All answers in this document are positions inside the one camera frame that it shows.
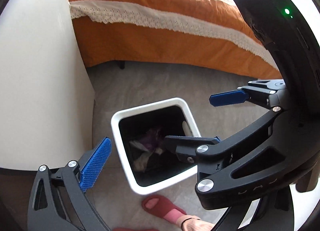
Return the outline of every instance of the human foot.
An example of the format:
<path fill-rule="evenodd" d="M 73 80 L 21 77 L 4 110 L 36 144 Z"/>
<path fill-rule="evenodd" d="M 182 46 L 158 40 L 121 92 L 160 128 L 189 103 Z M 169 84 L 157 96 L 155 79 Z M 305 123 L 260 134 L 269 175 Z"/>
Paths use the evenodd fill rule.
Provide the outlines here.
<path fill-rule="evenodd" d="M 159 218 L 163 218 L 172 224 L 177 222 L 177 219 L 187 213 L 181 208 L 174 205 L 169 199 L 161 195 L 153 195 L 142 201 L 142 208 Z"/>

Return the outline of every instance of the orange bedspread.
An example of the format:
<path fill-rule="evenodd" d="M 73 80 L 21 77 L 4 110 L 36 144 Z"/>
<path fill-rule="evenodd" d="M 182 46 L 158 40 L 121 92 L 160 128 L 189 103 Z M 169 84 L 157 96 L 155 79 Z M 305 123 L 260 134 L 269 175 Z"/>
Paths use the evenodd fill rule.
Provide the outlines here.
<path fill-rule="evenodd" d="M 110 60 L 191 64 L 280 78 L 232 0 L 69 0 L 85 66 Z"/>

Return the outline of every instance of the slipper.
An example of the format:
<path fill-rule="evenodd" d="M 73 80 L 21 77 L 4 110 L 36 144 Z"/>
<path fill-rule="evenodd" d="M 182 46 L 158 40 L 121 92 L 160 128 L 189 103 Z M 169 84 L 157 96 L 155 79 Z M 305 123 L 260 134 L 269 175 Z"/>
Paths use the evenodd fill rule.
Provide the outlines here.
<path fill-rule="evenodd" d="M 128 228 L 117 227 L 117 228 L 113 229 L 112 231 L 135 231 L 135 230 L 128 229 Z M 145 230 L 141 230 L 141 231 L 158 231 L 158 230 L 157 229 L 145 229 Z"/>
<path fill-rule="evenodd" d="M 158 203 L 151 209 L 148 209 L 146 207 L 146 203 L 150 200 L 150 199 L 153 199 L 153 198 L 157 198 L 159 199 Z M 151 215 L 154 215 L 158 218 L 164 218 L 164 216 L 166 214 L 168 214 L 172 209 L 177 209 L 178 211 L 180 211 L 182 214 L 186 215 L 187 213 L 177 207 L 175 204 L 173 204 L 169 199 L 167 199 L 166 197 L 164 196 L 161 196 L 161 195 L 153 195 L 153 196 L 149 196 L 147 197 L 144 201 L 142 201 L 141 203 L 142 205 L 142 208 L 150 213 Z"/>

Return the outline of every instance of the metal screw cap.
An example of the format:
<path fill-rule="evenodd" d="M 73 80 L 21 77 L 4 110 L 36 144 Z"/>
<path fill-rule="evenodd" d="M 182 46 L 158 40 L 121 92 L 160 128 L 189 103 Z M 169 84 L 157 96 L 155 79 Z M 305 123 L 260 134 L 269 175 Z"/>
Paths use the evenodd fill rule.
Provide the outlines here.
<path fill-rule="evenodd" d="M 72 167 L 74 167 L 74 166 L 76 166 L 77 165 L 77 162 L 76 161 L 70 161 L 69 163 L 68 163 L 68 166 L 70 167 L 70 168 L 72 168 Z"/>
<path fill-rule="evenodd" d="M 39 171 L 44 171 L 46 168 L 47 168 L 47 166 L 41 165 L 41 166 L 39 167 Z"/>
<path fill-rule="evenodd" d="M 201 180 L 198 185 L 197 185 L 197 189 L 200 191 L 200 192 L 206 192 L 210 189 L 213 188 L 213 181 L 210 180 L 210 179 L 203 179 Z"/>
<path fill-rule="evenodd" d="M 281 107 L 279 107 L 279 106 L 275 106 L 272 108 L 273 112 L 279 112 L 280 110 L 281 110 Z"/>
<path fill-rule="evenodd" d="M 197 152 L 198 153 L 204 153 L 205 151 L 207 151 L 209 149 L 209 147 L 207 145 L 200 145 L 198 148 L 197 148 Z"/>

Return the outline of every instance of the white trash can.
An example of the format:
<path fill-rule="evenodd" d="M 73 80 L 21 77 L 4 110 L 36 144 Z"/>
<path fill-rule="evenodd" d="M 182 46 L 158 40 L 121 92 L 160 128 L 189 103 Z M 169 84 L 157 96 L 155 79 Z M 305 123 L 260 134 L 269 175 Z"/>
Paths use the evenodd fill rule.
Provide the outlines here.
<path fill-rule="evenodd" d="M 154 193 L 167 188 L 197 173 L 197 166 L 180 162 L 175 154 L 167 154 L 170 167 L 163 167 L 148 172 L 135 172 L 133 160 L 140 151 L 130 146 L 129 142 L 145 134 L 159 124 L 163 125 L 165 135 L 200 137 L 200 132 L 187 103 L 181 98 L 172 98 L 148 105 L 142 105 L 115 113 L 111 127 L 116 147 L 131 189 L 141 195 Z"/>

